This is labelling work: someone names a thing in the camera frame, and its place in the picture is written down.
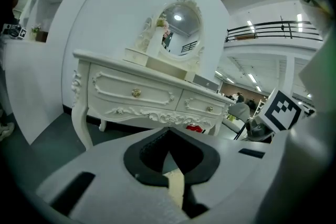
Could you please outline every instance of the fluorescent light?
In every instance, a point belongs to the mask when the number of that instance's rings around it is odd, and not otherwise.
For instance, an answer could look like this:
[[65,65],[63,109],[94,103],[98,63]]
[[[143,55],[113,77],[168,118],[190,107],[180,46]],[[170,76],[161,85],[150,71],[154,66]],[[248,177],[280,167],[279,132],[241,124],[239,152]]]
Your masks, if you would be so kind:
[[227,79],[229,82],[235,84],[231,79],[229,79],[229,78],[226,78],[226,79]]
[[[302,21],[302,14],[298,14],[297,16],[298,22]],[[302,24],[298,24],[299,32],[302,32]]]
[[251,21],[250,21],[250,20],[248,20],[248,21],[247,21],[247,24],[248,24],[248,25],[252,25],[252,23],[251,23]]
[[252,74],[248,74],[248,76],[250,77],[251,81],[253,81],[253,83],[257,83],[256,79],[253,77]]

